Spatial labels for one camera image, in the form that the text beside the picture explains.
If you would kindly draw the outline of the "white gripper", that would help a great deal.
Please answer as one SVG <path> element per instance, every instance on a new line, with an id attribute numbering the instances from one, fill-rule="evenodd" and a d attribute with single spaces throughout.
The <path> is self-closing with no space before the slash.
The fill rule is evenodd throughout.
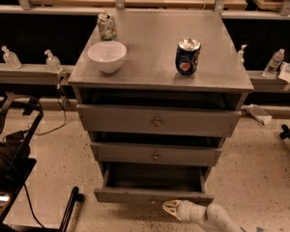
<path id="1" fill-rule="evenodd" d="M 206 219 L 206 208 L 188 200 L 169 200 L 162 203 L 162 208 L 171 216 L 183 222 L 200 224 Z"/>

